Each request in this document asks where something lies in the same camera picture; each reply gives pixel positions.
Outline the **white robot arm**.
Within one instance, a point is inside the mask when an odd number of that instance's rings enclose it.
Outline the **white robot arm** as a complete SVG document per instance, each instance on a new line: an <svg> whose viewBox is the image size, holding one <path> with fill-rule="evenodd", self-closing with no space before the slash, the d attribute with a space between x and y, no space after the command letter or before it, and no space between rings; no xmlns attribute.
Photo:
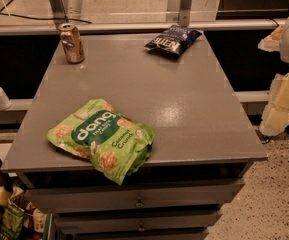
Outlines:
<svg viewBox="0 0 289 240"><path fill-rule="evenodd" d="M289 64L289 17L262 39L258 48L263 51L279 51L283 62ZM269 91L269 101L264 108L259 130L263 135L276 136L289 125L289 72L276 74Z"/></svg>

